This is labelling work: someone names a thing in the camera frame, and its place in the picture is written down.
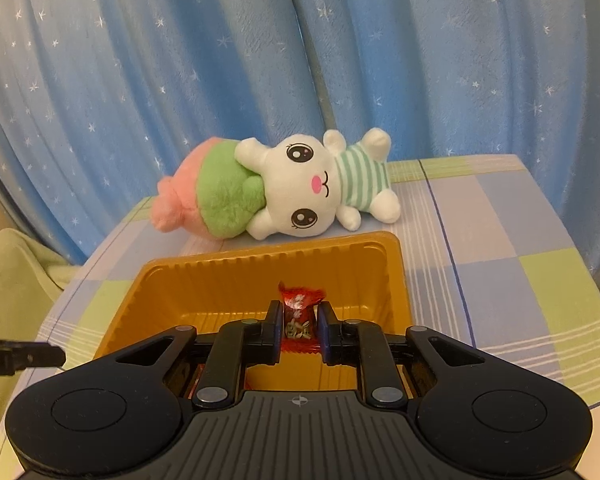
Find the blue curtain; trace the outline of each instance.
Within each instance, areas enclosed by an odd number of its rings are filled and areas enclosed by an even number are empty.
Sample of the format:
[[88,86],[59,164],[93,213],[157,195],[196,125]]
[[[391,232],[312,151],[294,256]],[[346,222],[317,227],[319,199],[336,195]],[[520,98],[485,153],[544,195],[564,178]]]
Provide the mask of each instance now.
[[600,0],[0,0],[0,179],[81,262],[209,136],[515,153],[600,264]]

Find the silver bolt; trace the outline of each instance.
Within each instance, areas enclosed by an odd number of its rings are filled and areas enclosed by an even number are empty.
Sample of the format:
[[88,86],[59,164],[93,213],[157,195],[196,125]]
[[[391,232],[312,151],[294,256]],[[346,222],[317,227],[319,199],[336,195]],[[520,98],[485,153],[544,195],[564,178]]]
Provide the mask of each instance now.
[[229,393],[219,386],[207,386],[206,388],[202,388],[196,395],[202,402],[212,404],[214,402],[225,400],[229,396]]
[[378,402],[396,402],[402,398],[402,392],[392,386],[382,386],[371,392],[371,396]]

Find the checkered tablecloth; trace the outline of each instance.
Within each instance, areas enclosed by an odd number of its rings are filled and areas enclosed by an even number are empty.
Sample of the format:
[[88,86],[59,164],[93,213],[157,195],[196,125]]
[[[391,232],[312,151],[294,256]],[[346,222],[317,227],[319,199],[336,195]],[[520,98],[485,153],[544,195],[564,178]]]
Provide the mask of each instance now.
[[[555,212],[519,159],[475,155],[392,162],[402,217],[365,216],[361,232],[400,238],[414,322],[560,381],[600,406],[600,294]],[[49,313],[40,339],[89,361],[143,264],[232,250],[242,235],[209,242],[162,234],[142,200],[109,234]],[[323,237],[348,234],[334,224]],[[23,373],[14,394],[58,370]],[[0,427],[0,480],[21,471]]]

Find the green and white striped shirt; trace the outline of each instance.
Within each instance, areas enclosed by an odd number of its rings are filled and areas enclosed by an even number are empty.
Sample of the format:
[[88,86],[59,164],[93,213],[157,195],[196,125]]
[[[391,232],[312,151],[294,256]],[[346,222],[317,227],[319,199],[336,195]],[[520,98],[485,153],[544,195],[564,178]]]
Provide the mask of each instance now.
[[369,211],[371,201],[390,187],[385,162],[369,157],[359,142],[336,157],[342,186],[341,202],[359,211]]

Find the plush toy body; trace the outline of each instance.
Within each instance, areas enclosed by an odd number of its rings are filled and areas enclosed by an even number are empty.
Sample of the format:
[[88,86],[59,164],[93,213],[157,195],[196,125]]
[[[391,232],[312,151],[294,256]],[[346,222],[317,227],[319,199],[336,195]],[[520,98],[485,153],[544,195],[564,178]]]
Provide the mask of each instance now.
[[389,135],[373,128],[347,147],[340,132],[328,130],[323,141],[296,134],[269,148],[255,138],[206,140],[158,183],[152,223],[207,238],[246,230],[263,240],[277,232],[319,235],[335,218],[355,231],[360,211],[395,222],[400,202],[386,170]]
[[328,130],[323,140],[324,145],[297,134],[275,148],[256,139],[238,144],[235,158],[262,177],[267,202],[247,225],[251,236],[257,240],[276,232],[315,236],[334,218],[355,231],[360,211],[385,223],[400,217],[400,201],[386,172],[389,135],[373,128],[349,148],[337,130]]
[[265,206],[262,178],[234,158],[237,140],[197,146],[173,176],[158,183],[151,220],[163,232],[184,227],[205,238],[232,238]]

